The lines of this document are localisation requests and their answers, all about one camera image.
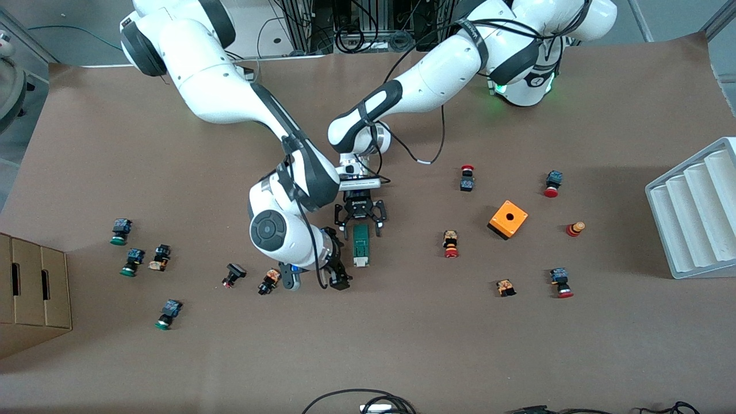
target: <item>brown paper mat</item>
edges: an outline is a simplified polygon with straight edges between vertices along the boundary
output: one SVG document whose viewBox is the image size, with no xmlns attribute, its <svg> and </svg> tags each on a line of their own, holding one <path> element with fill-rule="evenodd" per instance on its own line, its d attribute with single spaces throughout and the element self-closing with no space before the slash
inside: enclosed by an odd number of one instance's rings
<svg viewBox="0 0 736 414">
<path fill-rule="evenodd" d="M 336 161 L 330 120 L 396 58 L 264 62 L 262 83 Z M 381 388 L 438 414 L 736 404 L 736 279 L 672 280 L 643 191 L 736 134 L 701 35 L 570 49 L 535 108 L 489 97 L 478 77 L 447 104 L 435 165 L 397 145 L 386 154 L 394 182 L 376 198 L 389 221 L 371 238 L 371 267 L 350 269 L 353 287 L 321 291 L 307 274 L 299 292 L 266 297 L 256 287 L 272 263 L 250 244 L 246 199 L 283 157 L 278 140 L 253 123 L 201 122 L 173 85 L 132 68 L 52 73 L 0 231 L 68 252 L 74 331 L 0 362 L 10 374 L 0 409 L 299 413 L 343 387 Z M 439 113 L 387 122 L 419 157 L 434 154 Z M 469 194 L 458 190 L 462 164 L 476 167 Z M 554 200 L 540 194 L 552 169 L 565 174 Z M 509 241 L 485 227 L 506 199 L 530 214 Z M 310 220 L 330 225 L 332 214 Z M 148 259 L 172 246 L 165 273 L 117 274 L 126 248 L 107 242 L 117 217 L 133 220 L 128 247 Z M 572 239 L 563 226 L 577 220 L 587 229 Z M 440 247 L 449 228 L 455 260 Z M 228 262 L 250 273 L 234 290 L 219 285 Z M 547 270 L 558 266 L 574 298 L 554 298 Z M 502 278 L 518 295 L 497 297 Z M 161 332 L 153 324 L 168 298 L 185 307 Z M 365 400 L 331 399 L 315 413 L 354 413 Z"/>
</svg>

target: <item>red cap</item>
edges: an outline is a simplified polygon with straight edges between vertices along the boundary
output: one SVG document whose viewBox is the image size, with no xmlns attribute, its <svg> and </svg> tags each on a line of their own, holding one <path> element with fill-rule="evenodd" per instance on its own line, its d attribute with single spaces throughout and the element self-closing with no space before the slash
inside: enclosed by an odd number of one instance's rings
<svg viewBox="0 0 736 414">
<path fill-rule="evenodd" d="M 567 235 L 568 235 L 568 236 L 570 236 L 570 237 L 577 237 L 577 236 L 580 236 L 580 233 L 575 233 L 575 232 L 573 231 L 573 225 L 569 225 L 569 226 L 567 226 L 567 227 L 565 228 L 565 233 L 567 233 Z"/>
</svg>

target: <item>handle hole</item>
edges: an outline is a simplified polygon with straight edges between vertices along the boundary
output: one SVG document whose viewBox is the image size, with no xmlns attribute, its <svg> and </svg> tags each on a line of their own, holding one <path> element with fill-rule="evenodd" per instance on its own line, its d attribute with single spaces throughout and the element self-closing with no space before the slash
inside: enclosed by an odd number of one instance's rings
<svg viewBox="0 0 736 414">
<path fill-rule="evenodd" d="M 41 270 L 41 283 L 43 286 L 43 299 L 47 301 L 51 298 L 49 294 L 49 271 L 48 270 Z"/>
<path fill-rule="evenodd" d="M 13 296 L 21 295 L 21 266 L 18 263 L 13 263 Z"/>
</svg>

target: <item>green circuit board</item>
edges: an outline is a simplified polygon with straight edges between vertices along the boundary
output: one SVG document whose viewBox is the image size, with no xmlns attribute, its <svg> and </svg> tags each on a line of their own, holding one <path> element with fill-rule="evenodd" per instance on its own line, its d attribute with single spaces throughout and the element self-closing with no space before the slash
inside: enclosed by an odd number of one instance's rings
<svg viewBox="0 0 736 414">
<path fill-rule="evenodd" d="M 356 224 L 353 226 L 353 264 L 355 267 L 369 265 L 368 225 Z"/>
</svg>

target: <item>orange button enclosure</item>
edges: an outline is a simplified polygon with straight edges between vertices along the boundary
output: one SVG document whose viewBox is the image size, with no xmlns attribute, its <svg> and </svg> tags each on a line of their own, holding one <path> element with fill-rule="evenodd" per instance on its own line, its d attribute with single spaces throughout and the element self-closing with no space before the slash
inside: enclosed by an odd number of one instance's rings
<svg viewBox="0 0 736 414">
<path fill-rule="evenodd" d="M 504 240 L 508 240 L 519 231 L 519 227 L 526 220 L 526 217 L 528 217 L 528 214 L 524 210 L 506 200 L 488 222 L 488 228 Z"/>
</svg>

